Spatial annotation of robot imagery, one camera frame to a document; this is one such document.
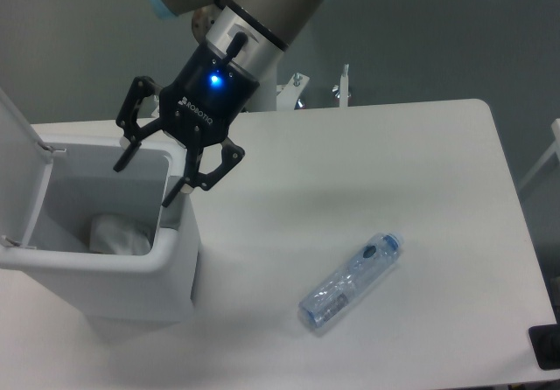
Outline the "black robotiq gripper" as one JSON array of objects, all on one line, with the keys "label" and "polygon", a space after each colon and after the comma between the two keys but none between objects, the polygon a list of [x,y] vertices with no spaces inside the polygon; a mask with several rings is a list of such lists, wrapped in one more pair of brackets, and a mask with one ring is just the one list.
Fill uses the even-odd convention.
[{"label": "black robotiq gripper", "polygon": [[[209,191],[245,157],[245,150],[227,138],[230,124],[259,87],[254,77],[234,66],[233,59],[243,46],[242,42],[232,42],[226,55],[220,57],[207,42],[202,43],[176,79],[164,88],[148,76],[132,81],[115,119],[129,144],[115,163],[114,171],[124,170],[142,140],[159,130],[186,147],[194,144],[196,129],[200,134],[200,146],[187,149],[183,176],[167,193],[162,207],[169,207],[184,189],[185,193],[197,187]],[[142,102],[153,95],[159,96],[159,117],[140,127],[137,117]],[[221,143],[221,162],[213,171],[203,173],[200,163],[204,147],[216,143]]]}]

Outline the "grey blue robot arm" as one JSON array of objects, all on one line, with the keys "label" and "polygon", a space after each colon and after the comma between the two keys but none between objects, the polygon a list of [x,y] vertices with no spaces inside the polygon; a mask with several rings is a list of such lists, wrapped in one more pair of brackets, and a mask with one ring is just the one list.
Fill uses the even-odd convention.
[{"label": "grey blue robot arm", "polygon": [[186,149],[184,173],[162,205],[180,192],[214,187],[245,156],[228,136],[230,125],[324,1],[150,0],[161,17],[211,5],[220,13],[170,85],[148,76],[132,81],[115,119],[125,143],[115,171],[162,131]]}]

